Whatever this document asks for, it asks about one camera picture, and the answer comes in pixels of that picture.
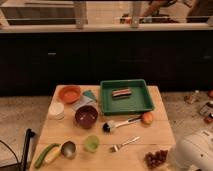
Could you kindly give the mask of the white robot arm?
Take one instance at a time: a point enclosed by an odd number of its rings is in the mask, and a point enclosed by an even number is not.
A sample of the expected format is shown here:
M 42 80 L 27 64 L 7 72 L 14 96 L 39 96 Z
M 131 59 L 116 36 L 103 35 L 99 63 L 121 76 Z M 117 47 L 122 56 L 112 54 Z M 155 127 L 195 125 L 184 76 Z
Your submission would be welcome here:
M 187 171 L 191 165 L 213 171 L 213 133 L 201 130 L 183 137 L 170 149 L 168 160 L 179 171 Z

